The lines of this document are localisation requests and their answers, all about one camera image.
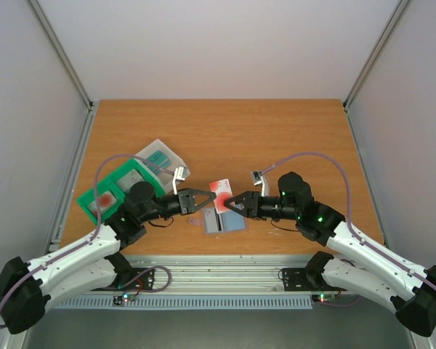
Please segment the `white red-dot card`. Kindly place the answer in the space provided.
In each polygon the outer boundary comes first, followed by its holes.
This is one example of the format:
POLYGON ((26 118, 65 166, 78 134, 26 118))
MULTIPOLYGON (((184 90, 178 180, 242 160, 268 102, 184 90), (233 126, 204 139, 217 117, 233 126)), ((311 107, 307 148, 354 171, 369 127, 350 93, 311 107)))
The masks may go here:
POLYGON ((209 188, 216 196, 214 208, 218 214, 228 212, 225 201, 233 197, 230 181, 228 179, 217 180, 209 183, 209 188))

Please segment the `card with magnetic stripe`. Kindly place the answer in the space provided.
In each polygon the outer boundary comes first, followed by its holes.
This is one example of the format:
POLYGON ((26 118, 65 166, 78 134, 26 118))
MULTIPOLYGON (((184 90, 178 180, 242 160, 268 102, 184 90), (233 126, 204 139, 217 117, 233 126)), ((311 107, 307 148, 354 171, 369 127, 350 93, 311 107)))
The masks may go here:
POLYGON ((207 234, 222 232, 222 220, 215 208, 207 207, 203 210, 203 221, 207 234))

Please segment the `blue card holder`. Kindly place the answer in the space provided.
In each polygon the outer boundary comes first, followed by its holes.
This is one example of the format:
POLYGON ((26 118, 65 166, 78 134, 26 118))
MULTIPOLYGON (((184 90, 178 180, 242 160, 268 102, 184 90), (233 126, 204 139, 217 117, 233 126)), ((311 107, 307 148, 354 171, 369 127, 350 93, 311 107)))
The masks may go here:
MULTIPOLYGON (((236 214, 233 211, 228 211, 222 214, 219 214, 222 220, 222 232, 221 233, 232 233, 240 230, 246 229, 246 223, 243 217, 239 214, 236 214)), ((205 225, 203 221, 203 210, 202 210, 202 223, 205 230, 205 225)))

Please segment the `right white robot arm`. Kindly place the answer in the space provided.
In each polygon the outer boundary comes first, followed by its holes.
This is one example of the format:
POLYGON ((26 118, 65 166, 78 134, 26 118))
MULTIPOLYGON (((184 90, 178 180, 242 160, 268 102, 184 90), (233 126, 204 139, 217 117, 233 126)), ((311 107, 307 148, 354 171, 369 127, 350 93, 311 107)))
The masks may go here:
POLYGON ((317 252, 305 267, 310 286, 354 292, 394 313, 411 332, 430 337, 436 327, 436 265, 425 268, 394 253, 357 229, 335 209, 316 201, 310 185, 294 172, 278 180, 278 196, 246 191, 225 206, 256 220, 293 220, 307 239, 350 258, 317 252))

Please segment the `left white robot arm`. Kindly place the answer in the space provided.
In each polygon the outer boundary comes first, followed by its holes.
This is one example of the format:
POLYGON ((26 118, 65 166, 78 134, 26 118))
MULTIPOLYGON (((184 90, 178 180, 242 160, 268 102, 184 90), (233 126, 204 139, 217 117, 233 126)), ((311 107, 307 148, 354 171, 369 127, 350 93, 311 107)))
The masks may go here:
POLYGON ((183 188, 157 196, 148 182, 134 184, 123 203, 91 233, 55 252, 27 262, 14 257, 0 272, 0 329, 19 334, 39 322, 59 302, 94 289, 125 289, 132 269, 121 250, 146 233, 145 223, 193 214, 215 193, 183 188))

